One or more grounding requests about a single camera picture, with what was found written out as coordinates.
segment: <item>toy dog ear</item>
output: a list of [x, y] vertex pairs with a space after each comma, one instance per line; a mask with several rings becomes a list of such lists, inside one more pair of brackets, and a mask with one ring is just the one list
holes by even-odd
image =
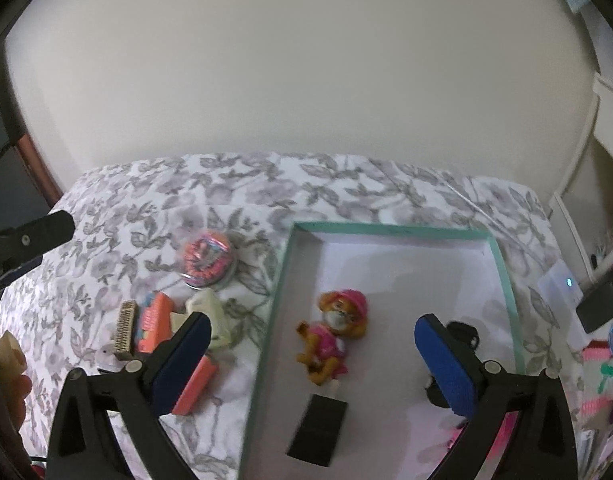
[[366, 319], [362, 320], [360, 323], [358, 323], [356, 326], [353, 327], [353, 329], [349, 333], [349, 337], [357, 337], [357, 338], [364, 337], [365, 333], [367, 332], [368, 324], [369, 324], [368, 320]]
[[324, 310], [325, 306], [331, 303], [336, 296], [337, 292], [325, 292], [324, 294], [320, 295], [320, 299], [317, 301], [317, 307], [320, 310]]

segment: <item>toy dog figurine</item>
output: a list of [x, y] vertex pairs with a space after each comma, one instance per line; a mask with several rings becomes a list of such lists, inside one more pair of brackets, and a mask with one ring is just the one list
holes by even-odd
[[367, 319], [367, 298], [358, 290], [325, 292], [318, 300], [322, 321], [302, 321], [298, 334], [306, 342], [303, 354], [297, 361], [306, 365], [309, 380], [320, 386], [327, 380], [345, 374], [346, 351], [341, 337], [362, 337], [369, 320]]

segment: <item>toy dog face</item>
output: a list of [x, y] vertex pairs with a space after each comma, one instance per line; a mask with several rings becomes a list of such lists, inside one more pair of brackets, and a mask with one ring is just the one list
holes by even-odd
[[320, 296], [318, 307], [324, 322], [331, 332], [344, 337], [362, 337], [367, 331], [367, 320], [362, 319], [356, 306], [336, 292], [325, 292]]

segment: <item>table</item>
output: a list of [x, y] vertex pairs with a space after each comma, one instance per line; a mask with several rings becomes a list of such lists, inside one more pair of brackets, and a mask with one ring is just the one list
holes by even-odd
[[[228, 231], [240, 256], [236, 279], [219, 293], [234, 345], [196, 412], [161, 422], [199, 478], [237, 478], [273, 283], [296, 220], [491, 230], [513, 286], [527, 373], [560, 373], [577, 425], [581, 355], [535, 288], [560, 250], [525, 186], [356, 155], [216, 153], [88, 171], [55, 209], [74, 216], [74, 238], [0, 303], [0, 334], [10, 330], [29, 361], [33, 390], [21, 434], [30, 454], [46, 453], [67, 372], [95, 373], [95, 351], [110, 341], [123, 300], [162, 290], [182, 306], [191, 291], [175, 272], [177, 251], [211, 228]], [[149, 478], [118, 415], [112, 424], [136, 478]]]

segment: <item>black rectangular object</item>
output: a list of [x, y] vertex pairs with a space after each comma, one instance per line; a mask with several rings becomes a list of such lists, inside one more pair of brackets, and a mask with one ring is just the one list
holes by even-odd
[[613, 284], [600, 285], [582, 300], [575, 312], [587, 334], [599, 329], [613, 318]]
[[287, 455], [328, 467], [335, 452], [347, 403], [313, 395]]

